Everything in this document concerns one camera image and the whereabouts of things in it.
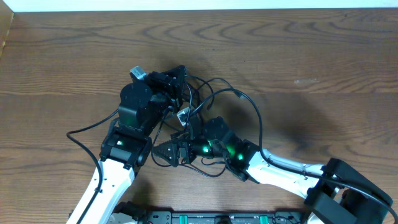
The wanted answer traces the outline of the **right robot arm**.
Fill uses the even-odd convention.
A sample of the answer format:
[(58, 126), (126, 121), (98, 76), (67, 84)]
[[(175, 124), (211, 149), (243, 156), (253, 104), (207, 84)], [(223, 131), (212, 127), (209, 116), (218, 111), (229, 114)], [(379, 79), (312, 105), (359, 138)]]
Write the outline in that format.
[(153, 153), (173, 167), (196, 157), (219, 157), (242, 181), (274, 185), (302, 197), (310, 212), (306, 223), (382, 223), (388, 213), (397, 216), (392, 198), (346, 162), (284, 159), (238, 138), (221, 117), (156, 146)]

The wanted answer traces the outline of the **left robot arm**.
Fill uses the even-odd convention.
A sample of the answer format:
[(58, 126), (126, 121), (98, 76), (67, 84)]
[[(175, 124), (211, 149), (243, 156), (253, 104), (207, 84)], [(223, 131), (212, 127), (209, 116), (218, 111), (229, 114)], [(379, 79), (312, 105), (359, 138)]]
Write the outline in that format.
[(185, 66), (151, 73), (136, 66), (129, 73), (132, 82), (122, 88), (118, 108), (107, 117), (108, 133), (99, 156), (92, 157), (96, 169), (69, 223), (109, 220), (151, 152), (151, 132), (183, 104)]

